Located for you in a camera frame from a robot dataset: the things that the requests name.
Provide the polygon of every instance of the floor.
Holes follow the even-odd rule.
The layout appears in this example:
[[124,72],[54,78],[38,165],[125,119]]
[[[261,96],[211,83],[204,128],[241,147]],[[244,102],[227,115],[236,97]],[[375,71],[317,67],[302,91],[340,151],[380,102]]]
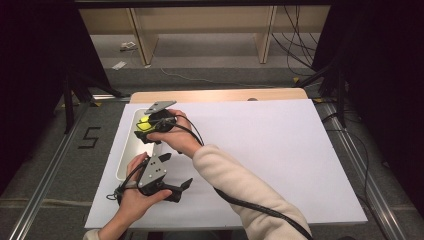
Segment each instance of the floor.
[[[281,34],[276,37],[285,47],[290,46],[290,43]],[[319,34],[312,34],[312,37],[309,34],[302,34],[301,37],[306,46],[314,48]],[[121,43],[135,42],[132,36],[92,36],[92,39],[104,68],[109,72],[116,71],[116,74],[126,69],[156,69],[159,74],[163,75],[162,77],[169,75],[169,69],[210,69],[210,71],[258,69],[259,71],[291,68],[294,72],[301,70],[303,74],[309,71],[303,64],[288,58],[273,39],[267,63],[259,64],[251,34],[161,35],[155,56],[149,66],[141,64],[136,50],[124,52],[119,50]],[[292,51],[302,61],[307,62],[309,57],[305,57],[307,54],[300,48],[292,46]],[[120,70],[111,70],[120,61],[125,62],[126,65]],[[207,81],[218,80],[204,79],[203,76],[195,76],[193,73],[202,73],[202,71],[191,71],[186,73],[191,75],[179,74],[178,77]],[[305,78],[302,75],[293,73],[285,81],[292,83],[296,78]],[[319,82],[305,90],[309,96],[316,96],[317,87],[319,87]],[[87,198],[87,195],[94,196],[96,184],[102,174],[104,159],[107,159],[107,151],[101,149],[110,148],[114,137],[113,131],[116,129],[123,106],[122,102],[105,102],[102,103],[102,107],[87,107],[87,114],[96,116],[96,118],[81,117],[79,122],[81,130],[76,131],[74,138],[83,139],[87,134],[83,130],[102,125],[98,134],[107,139],[99,141],[96,149],[84,153],[78,148],[86,143],[79,140],[71,141],[70,146],[63,149],[68,154],[59,166],[59,171],[53,174],[54,181],[44,185],[48,191],[41,199],[38,213],[34,219],[26,223],[30,226],[24,233],[27,239],[82,238],[85,231],[83,228],[85,218],[91,206],[91,200]],[[335,110],[334,105],[328,103],[317,103],[316,108],[322,119]],[[44,173],[51,167],[52,159],[57,158],[56,150],[64,140],[64,110],[61,103],[58,104],[55,113],[56,116],[51,120],[48,131],[42,136],[42,141],[33,149],[32,158],[22,165],[0,198],[0,215],[7,216],[7,218],[2,217],[1,220],[0,239],[8,239],[11,231],[15,229],[14,226],[20,224],[22,211],[30,202],[40,181],[44,179]],[[329,138],[352,187],[361,196],[364,191],[363,182],[367,176],[367,190],[371,206],[361,203],[369,222],[355,226],[312,226],[314,236],[316,239],[334,240],[347,235],[356,239],[384,239],[385,235],[388,239],[423,239],[424,221],[422,217],[416,212],[390,169],[382,164],[384,159],[373,142],[372,136],[361,123],[360,116],[356,115],[354,106],[350,103],[346,105],[345,116],[348,133],[340,131],[341,128],[335,118],[328,118],[323,121],[323,124],[326,129],[329,129]],[[85,164],[89,164],[90,168],[94,165],[96,168],[76,168],[76,165],[84,166]],[[146,234],[134,232],[127,239],[137,238],[145,239]]]

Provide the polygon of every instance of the table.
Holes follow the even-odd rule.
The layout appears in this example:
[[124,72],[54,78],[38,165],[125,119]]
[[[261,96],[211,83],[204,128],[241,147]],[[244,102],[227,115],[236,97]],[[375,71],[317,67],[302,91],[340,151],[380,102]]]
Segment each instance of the table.
[[[259,101],[246,101],[251,98]],[[179,103],[173,107],[180,108],[188,114],[199,131],[203,130],[202,136],[207,139],[207,142],[219,141],[222,149],[231,152],[242,164],[277,191],[284,192],[284,196],[301,209],[310,224],[367,221],[315,108],[312,102],[306,99],[304,91],[301,89],[246,89],[134,94],[131,104],[127,104],[122,115],[120,127],[85,225],[86,228],[103,227],[118,208],[116,202],[107,200],[105,196],[119,184],[115,172],[119,156],[122,155],[125,147],[125,139],[130,131],[130,127],[125,123],[132,121],[136,110],[146,109],[150,107],[152,101],[157,100],[177,100]],[[252,109],[255,109],[255,114],[251,114]],[[218,129],[207,130],[211,126],[210,123],[216,123],[222,119],[219,114],[231,114],[231,112],[237,112],[234,116],[229,116],[231,119],[238,118],[227,122],[228,128],[233,129],[232,134],[227,134],[223,139]],[[244,121],[246,123],[240,121],[240,119],[249,118],[253,123],[263,121],[264,131],[243,130],[244,133],[242,133],[237,130],[237,125],[251,124],[249,120]],[[269,121],[279,123],[273,128],[275,132],[272,134],[267,131]],[[281,141],[274,141],[274,139],[267,142],[266,139],[271,139],[280,131],[285,131],[286,134],[283,139],[280,139]],[[237,134],[245,134],[245,136],[238,137]],[[252,139],[252,136],[259,139],[254,147],[249,145],[251,144],[249,139]],[[299,148],[300,140],[301,145],[307,150]],[[246,151],[239,146],[246,146],[246,149],[252,151]],[[166,144],[162,146],[162,149],[162,153],[171,151]],[[281,151],[284,151],[286,156],[284,160],[272,158],[272,156],[281,156],[283,154]],[[252,156],[255,159],[267,159],[267,164],[273,167],[264,168],[263,164],[258,164],[258,161],[246,160]],[[145,217],[135,222],[131,228],[166,231],[241,227],[238,216],[229,205],[220,199],[212,187],[198,174],[196,175],[197,172],[192,168],[191,160],[173,153],[171,161],[167,161],[166,165],[168,175],[165,177],[165,182],[182,183],[184,179],[193,177],[192,186],[183,193],[180,203],[161,202],[153,206]]]

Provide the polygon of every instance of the knit sweater sleeve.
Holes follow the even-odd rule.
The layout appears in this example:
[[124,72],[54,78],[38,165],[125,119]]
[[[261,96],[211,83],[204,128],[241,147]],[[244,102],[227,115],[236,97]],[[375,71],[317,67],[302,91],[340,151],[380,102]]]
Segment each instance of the knit sweater sleeve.
[[[306,219],[294,205],[288,203],[268,184],[218,147],[207,145],[197,150],[193,157],[193,165],[213,187],[231,197],[283,213],[310,232]],[[251,240],[305,239],[283,219],[232,204],[231,207],[240,216]]]
[[100,240],[99,229],[93,229],[93,230],[87,231],[84,234],[83,240]]

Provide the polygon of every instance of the person's right hand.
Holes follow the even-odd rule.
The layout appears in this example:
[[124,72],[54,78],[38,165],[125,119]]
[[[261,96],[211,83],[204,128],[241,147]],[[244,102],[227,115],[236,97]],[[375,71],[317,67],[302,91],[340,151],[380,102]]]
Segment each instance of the person's right hand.
[[[168,111],[176,116],[178,125],[191,130],[191,124],[184,118],[187,117],[184,112],[174,109],[168,109]],[[147,138],[151,141],[164,141],[176,151],[182,152],[190,158],[193,158],[194,153],[202,147],[190,133],[179,127],[173,127],[166,133],[151,133],[147,135]]]

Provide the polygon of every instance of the white board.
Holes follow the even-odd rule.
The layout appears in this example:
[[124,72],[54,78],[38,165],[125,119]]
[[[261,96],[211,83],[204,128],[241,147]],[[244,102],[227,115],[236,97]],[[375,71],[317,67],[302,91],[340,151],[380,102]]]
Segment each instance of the white board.
[[[118,209],[106,199],[115,177],[134,113],[151,104],[128,104],[85,227],[104,226]],[[296,205],[309,224],[363,223],[367,218],[310,100],[177,103],[199,130],[205,144],[215,144]],[[194,178],[179,203],[154,205],[132,228],[144,230],[240,227],[228,203],[193,168],[191,159],[171,152],[165,162],[167,184]]]

